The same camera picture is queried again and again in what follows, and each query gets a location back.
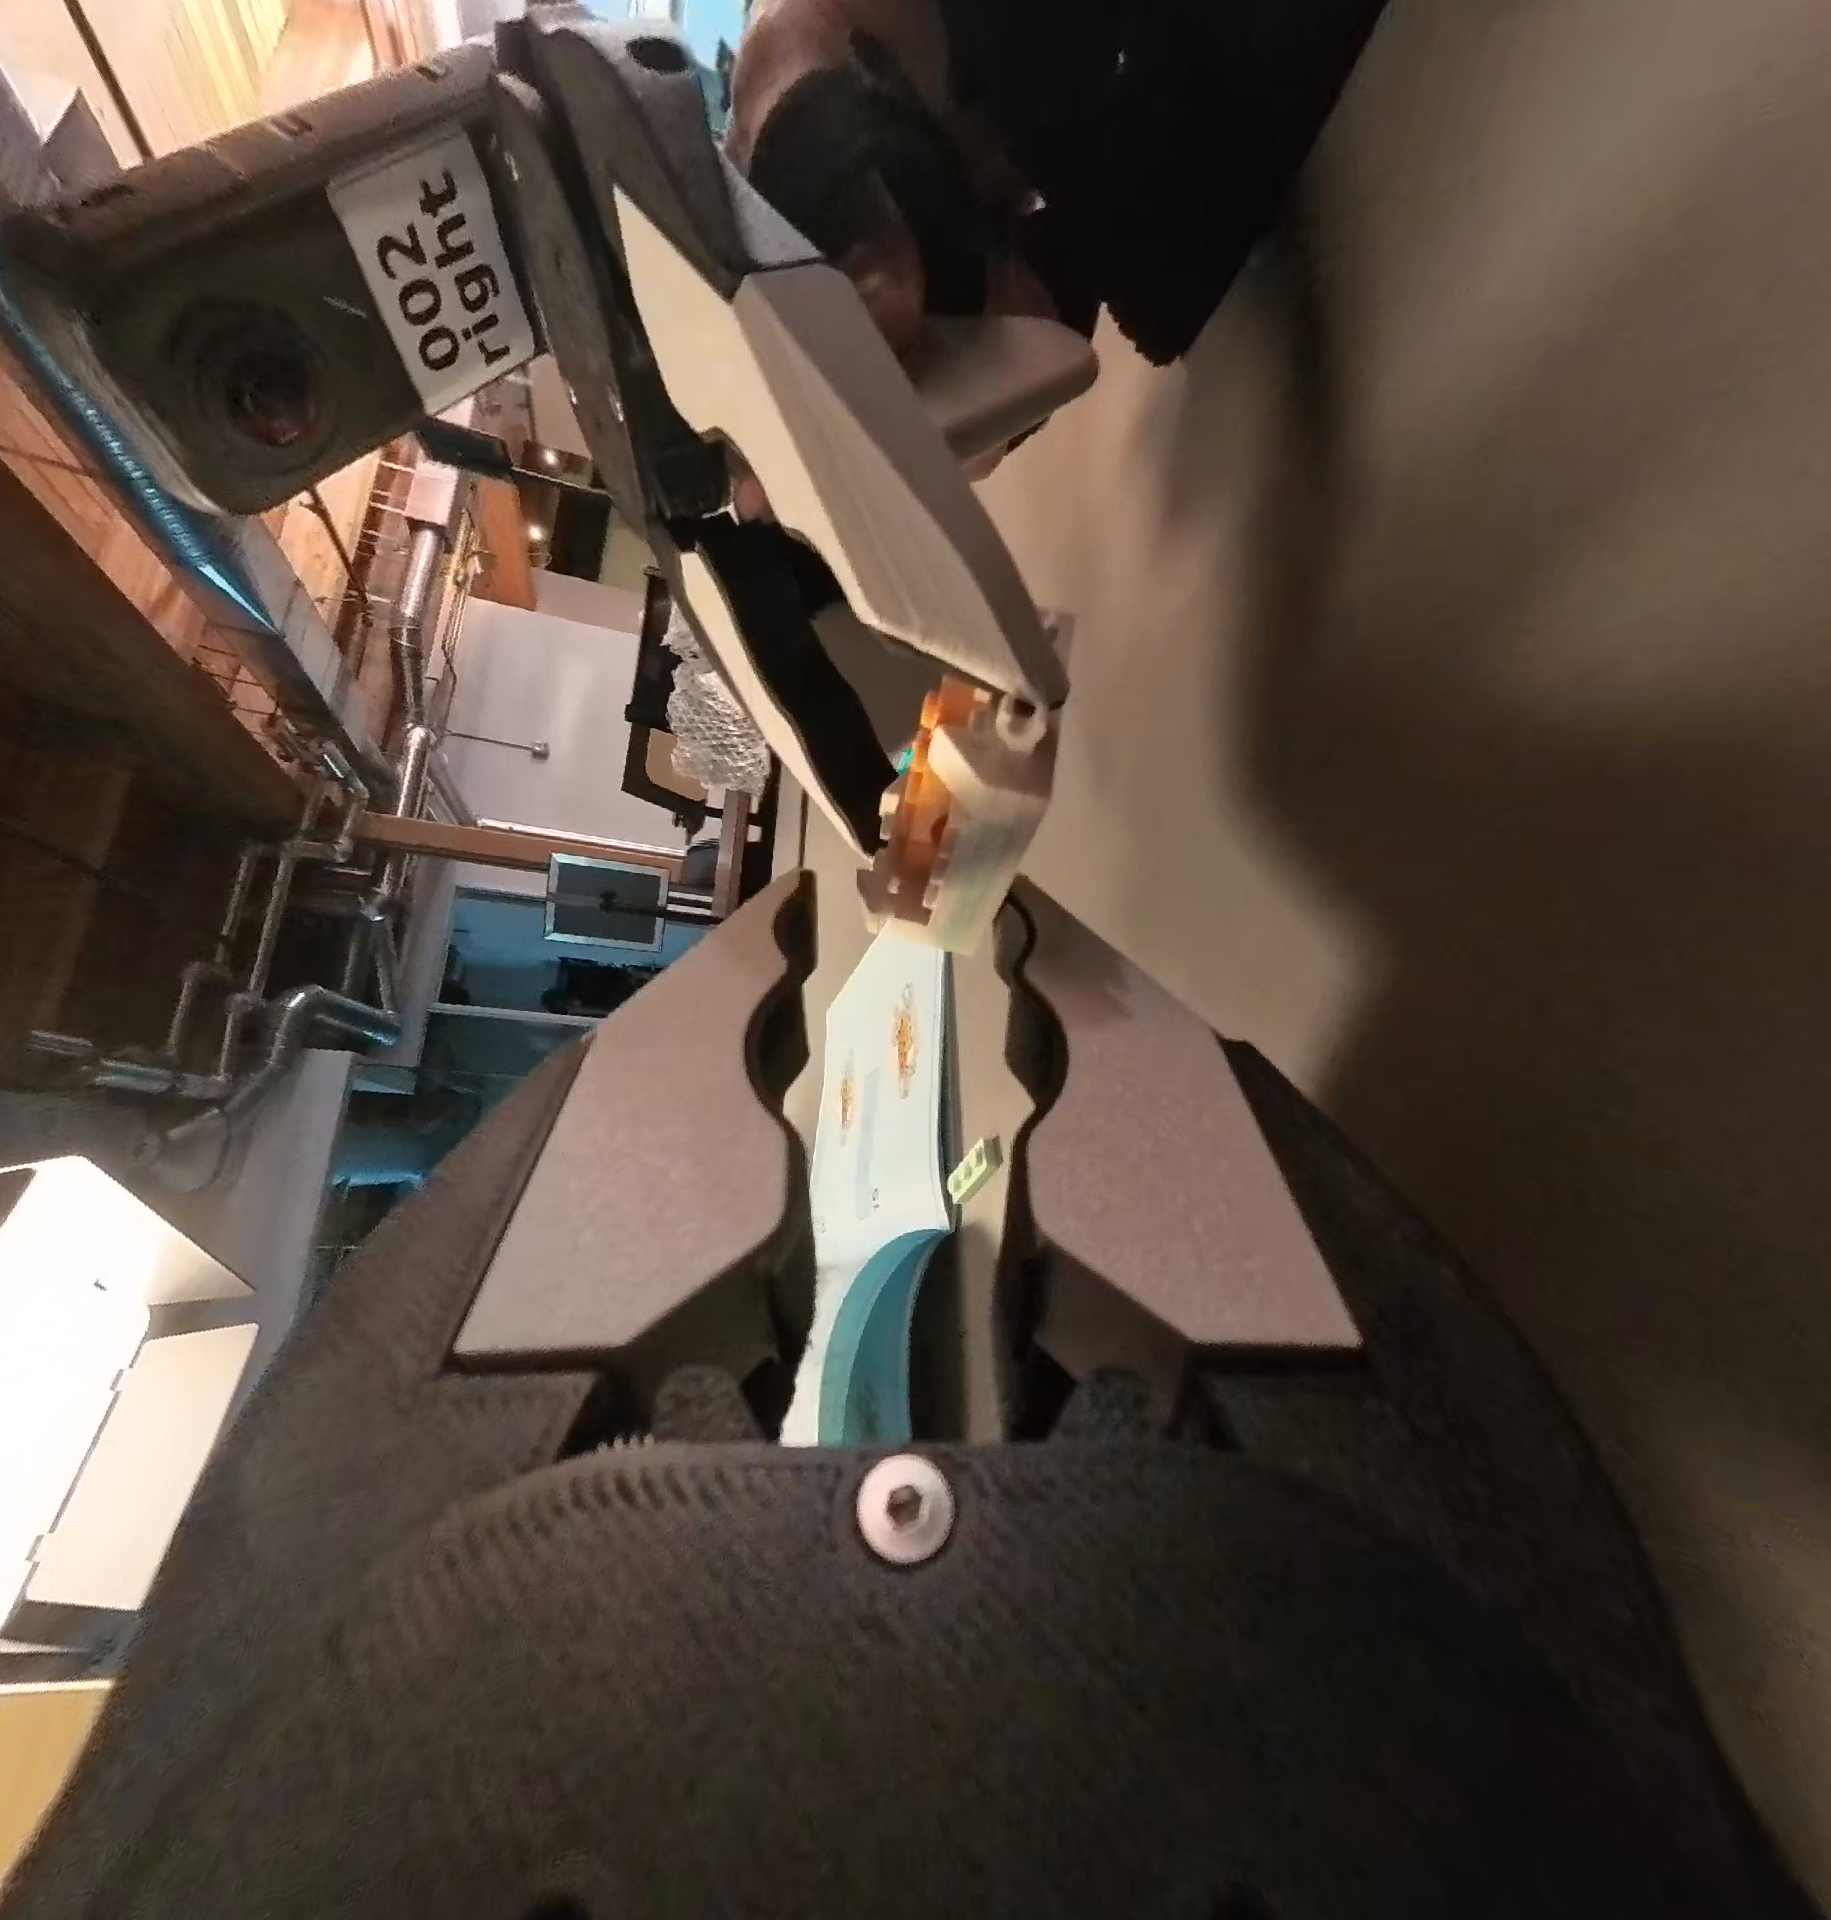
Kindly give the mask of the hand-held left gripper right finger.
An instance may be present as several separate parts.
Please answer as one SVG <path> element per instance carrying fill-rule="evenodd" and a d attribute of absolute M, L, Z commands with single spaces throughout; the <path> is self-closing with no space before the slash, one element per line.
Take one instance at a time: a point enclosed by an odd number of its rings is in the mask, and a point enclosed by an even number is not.
<path fill-rule="evenodd" d="M 999 929 L 1029 1097 L 1003 1255 L 1056 1365 L 1346 1362 L 1362 1334 L 1216 1028 L 1038 885 Z"/>

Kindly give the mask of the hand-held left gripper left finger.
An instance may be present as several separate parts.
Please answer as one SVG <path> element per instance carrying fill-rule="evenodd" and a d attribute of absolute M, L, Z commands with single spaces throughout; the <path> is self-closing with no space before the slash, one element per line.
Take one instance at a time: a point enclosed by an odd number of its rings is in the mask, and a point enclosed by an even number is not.
<path fill-rule="evenodd" d="M 779 876 L 605 1020 L 452 1346 L 469 1371 L 756 1374 L 812 1282 L 815 878 Z"/>

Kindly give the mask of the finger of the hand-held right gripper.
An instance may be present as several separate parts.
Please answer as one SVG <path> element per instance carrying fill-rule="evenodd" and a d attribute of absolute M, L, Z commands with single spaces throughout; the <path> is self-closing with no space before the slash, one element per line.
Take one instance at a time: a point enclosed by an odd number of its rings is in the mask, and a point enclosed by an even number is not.
<path fill-rule="evenodd" d="M 846 611 L 832 570 L 769 521 L 680 524 L 681 602 L 759 734 L 856 858 L 877 858 L 893 766 L 815 618 Z"/>
<path fill-rule="evenodd" d="M 624 190 L 622 252 L 677 413 L 728 441 L 864 623 L 978 684 L 1069 684 L 1014 560 L 853 281 L 808 252 L 721 291 Z"/>

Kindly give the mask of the orange and white lego model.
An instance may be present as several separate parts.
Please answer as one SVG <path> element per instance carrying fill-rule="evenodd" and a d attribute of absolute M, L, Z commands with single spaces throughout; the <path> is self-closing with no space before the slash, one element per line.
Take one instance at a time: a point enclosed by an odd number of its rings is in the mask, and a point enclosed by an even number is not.
<path fill-rule="evenodd" d="M 864 780 L 877 831 L 857 871 L 875 932 L 947 954 L 984 946 L 1053 791 L 1058 707 L 918 656 L 846 618 L 825 641 L 861 702 L 886 769 Z"/>

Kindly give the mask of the lego instruction booklet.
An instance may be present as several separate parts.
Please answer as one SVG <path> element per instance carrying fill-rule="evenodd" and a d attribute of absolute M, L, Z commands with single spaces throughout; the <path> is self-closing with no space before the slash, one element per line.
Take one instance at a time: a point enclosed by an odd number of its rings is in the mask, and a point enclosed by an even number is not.
<path fill-rule="evenodd" d="M 884 931 L 832 997 L 808 1159 L 812 1310 L 779 1441 L 893 1444 L 910 1426 L 910 1334 L 951 1234 L 949 959 Z"/>

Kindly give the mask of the person's right hand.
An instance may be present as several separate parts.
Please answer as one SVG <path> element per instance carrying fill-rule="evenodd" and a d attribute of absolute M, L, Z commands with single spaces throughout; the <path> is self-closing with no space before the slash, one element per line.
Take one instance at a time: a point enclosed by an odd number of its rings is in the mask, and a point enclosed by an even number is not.
<path fill-rule="evenodd" d="M 959 95 L 940 5 L 751 5 L 725 152 L 901 360 L 939 319 L 1063 315 L 1016 249 L 1036 195 Z"/>

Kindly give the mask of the turquoise ceiling pipe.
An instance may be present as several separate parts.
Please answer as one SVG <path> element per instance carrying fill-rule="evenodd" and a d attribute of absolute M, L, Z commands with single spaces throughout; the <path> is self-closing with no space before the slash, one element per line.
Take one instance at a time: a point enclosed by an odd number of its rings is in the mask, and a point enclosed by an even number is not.
<path fill-rule="evenodd" d="M 194 589 L 217 619 L 254 638 L 279 637 L 279 619 L 258 591 L 234 537 L 219 533 L 212 516 L 189 509 L 169 490 L 108 396 L 96 394 L 84 374 L 71 370 L 61 350 L 24 308 L 2 245 L 0 354 L 14 384 L 60 429 L 69 447 L 84 454 L 90 477 L 109 484 L 115 505 L 147 546 Z"/>

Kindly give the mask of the framed dark screen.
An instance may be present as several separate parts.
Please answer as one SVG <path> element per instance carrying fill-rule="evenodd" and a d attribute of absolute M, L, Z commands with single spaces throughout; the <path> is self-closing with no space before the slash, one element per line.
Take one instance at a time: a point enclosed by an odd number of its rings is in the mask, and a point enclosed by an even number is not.
<path fill-rule="evenodd" d="M 542 936 L 564 947 L 662 947 L 668 876 L 662 865 L 557 852 L 549 862 Z"/>

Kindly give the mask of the grey metal pipes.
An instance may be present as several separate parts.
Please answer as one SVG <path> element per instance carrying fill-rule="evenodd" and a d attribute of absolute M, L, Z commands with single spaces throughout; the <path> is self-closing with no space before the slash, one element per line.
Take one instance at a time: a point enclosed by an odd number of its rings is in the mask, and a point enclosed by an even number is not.
<path fill-rule="evenodd" d="M 185 1134 L 206 1117 L 234 1120 L 289 1071 L 319 1034 L 368 1049 L 401 1040 L 401 903 L 384 862 L 351 903 L 351 935 L 337 984 L 272 993 L 279 936 L 297 907 L 302 876 L 351 867 L 355 827 L 370 819 L 355 779 L 317 780 L 297 830 L 248 843 L 230 884 L 222 924 L 206 959 L 177 977 L 164 1038 L 154 1049 L 112 1050 L 87 1038 L 31 1028 L 19 1052 L 61 1069 L 87 1092 L 180 1101 Z"/>

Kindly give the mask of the white glowing light box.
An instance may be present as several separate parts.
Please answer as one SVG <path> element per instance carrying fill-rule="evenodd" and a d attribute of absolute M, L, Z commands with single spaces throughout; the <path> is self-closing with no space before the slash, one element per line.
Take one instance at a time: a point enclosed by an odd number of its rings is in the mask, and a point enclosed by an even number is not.
<path fill-rule="evenodd" d="M 0 1167 L 0 1661 L 142 1611 L 254 1341 L 254 1287 L 105 1170 Z"/>

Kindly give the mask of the light wooden board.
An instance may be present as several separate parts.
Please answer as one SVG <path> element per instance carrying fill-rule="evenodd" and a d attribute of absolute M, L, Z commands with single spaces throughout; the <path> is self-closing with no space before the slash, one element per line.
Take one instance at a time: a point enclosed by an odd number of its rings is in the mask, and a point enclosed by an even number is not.
<path fill-rule="evenodd" d="M 90 1740 L 108 1679 L 0 1688 L 0 1887 Z"/>

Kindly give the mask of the silver duct pipe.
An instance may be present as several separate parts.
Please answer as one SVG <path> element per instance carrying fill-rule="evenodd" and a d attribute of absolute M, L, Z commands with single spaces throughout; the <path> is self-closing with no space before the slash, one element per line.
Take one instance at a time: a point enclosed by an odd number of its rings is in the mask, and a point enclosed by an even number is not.
<path fill-rule="evenodd" d="M 391 660 L 401 700 L 401 739 L 391 812 L 423 817 L 442 734 L 432 724 L 426 694 L 426 641 L 439 623 L 447 586 L 447 535 L 442 526 L 408 524 L 408 557 L 401 591 L 388 627 Z"/>

